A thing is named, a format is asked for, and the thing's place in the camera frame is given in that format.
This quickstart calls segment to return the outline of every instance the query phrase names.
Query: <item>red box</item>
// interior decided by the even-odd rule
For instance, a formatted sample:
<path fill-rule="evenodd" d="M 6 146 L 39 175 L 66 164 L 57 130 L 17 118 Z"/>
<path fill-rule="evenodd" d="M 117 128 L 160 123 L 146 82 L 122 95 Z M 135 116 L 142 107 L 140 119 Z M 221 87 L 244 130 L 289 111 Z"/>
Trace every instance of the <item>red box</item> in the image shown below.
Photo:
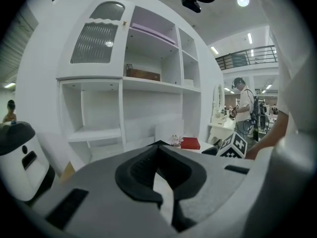
<path fill-rule="evenodd" d="M 184 137 L 184 141 L 181 143 L 181 149 L 200 150 L 200 144 L 195 137 Z"/>

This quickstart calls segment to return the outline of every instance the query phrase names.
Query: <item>white pillar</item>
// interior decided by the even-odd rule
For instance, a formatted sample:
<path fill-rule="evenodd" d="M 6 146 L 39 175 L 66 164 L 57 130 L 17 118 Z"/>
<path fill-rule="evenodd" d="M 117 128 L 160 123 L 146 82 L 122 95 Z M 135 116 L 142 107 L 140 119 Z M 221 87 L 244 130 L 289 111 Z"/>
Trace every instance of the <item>white pillar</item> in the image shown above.
<path fill-rule="evenodd" d="M 256 87 L 254 85 L 254 77 L 253 76 L 249 76 L 249 85 L 248 85 L 248 87 L 253 92 L 254 96 L 256 96 L 257 93 L 256 93 Z"/>

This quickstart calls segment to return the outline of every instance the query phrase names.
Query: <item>wooden box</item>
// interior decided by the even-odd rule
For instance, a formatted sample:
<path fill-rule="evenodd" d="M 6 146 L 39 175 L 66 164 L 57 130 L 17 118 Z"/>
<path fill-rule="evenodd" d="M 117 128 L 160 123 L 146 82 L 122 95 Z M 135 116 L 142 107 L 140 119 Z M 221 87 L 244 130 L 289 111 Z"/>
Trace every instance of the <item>wooden box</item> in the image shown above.
<path fill-rule="evenodd" d="M 127 69 L 127 77 L 137 77 L 149 80 L 160 81 L 160 75 L 140 69 Z"/>

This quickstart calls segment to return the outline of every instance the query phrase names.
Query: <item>white wall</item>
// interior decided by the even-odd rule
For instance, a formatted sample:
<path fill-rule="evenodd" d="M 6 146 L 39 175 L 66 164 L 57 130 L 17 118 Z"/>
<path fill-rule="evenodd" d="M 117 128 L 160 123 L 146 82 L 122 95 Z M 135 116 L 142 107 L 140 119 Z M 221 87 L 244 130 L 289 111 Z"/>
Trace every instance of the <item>white wall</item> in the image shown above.
<path fill-rule="evenodd" d="M 5 115 L 8 113 L 8 109 L 6 106 L 9 100 L 15 101 L 15 95 L 13 91 L 7 89 L 0 89 L 0 123 L 2 122 Z"/>
<path fill-rule="evenodd" d="M 71 158 L 78 161 L 61 136 L 57 114 L 57 80 L 59 57 L 65 41 L 80 15 L 94 0 L 27 0 L 39 25 L 22 58 L 17 78 L 16 99 L 23 105 L 21 119 L 35 128 L 41 146 L 53 167 L 61 172 Z M 211 119 L 213 89 L 223 83 L 223 76 L 208 47 L 197 32 L 176 12 L 158 0 L 129 0 L 148 8 L 180 26 L 195 38 L 201 67 L 202 114 L 199 139 L 207 140 Z"/>

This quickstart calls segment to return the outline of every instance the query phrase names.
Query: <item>man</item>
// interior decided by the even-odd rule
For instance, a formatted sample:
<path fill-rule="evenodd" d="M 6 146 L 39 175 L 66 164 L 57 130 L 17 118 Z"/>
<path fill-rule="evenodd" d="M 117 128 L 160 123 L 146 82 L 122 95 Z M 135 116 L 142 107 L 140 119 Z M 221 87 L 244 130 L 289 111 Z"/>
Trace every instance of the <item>man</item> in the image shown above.
<path fill-rule="evenodd" d="M 240 91 L 240 105 L 238 109 L 232 111 L 232 116 L 236 118 L 235 131 L 248 142 L 248 147 L 253 145 L 253 139 L 248 137 L 251 134 L 251 115 L 253 111 L 254 96 L 247 87 L 243 78 L 238 77 L 233 81 L 234 86 Z"/>
<path fill-rule="evenodd" d="M 13 100 L 8 101 L 7 108 L 8 108 L 8 114 L 6 114 L 2 122 L 12 121 L 12 120 L 16 121 L 16 115 L 14 113 L 15 103 Z"/>
<path fill-rule="evenodd" d="M 306 99 L 312 98 L 312 84 L 303 82 L 316 75 L 311 68 L 316 68 L 316 50 L 314 39 L 309 35 L 306 26 L 296 8 L 288 0 L 259 0 L 266 14 L 272 40 L 275 44 L 279 64 L 279 90 L 278 90 L 278 118 L 270 132 L 247 152 L 247 159 L 255 159 L 258 152 L 269 146 L 274 146 L 287 133 L 294 133 L 297 129 L 314 131 L 315 121 L 309 124 L 305 121 L 305 112 L 296 107 L 295 93 L 305 88 Z M 296 113 L 296 120 L 289 109 Z M 314 109 L 309 110 L 313 116 Z"/>

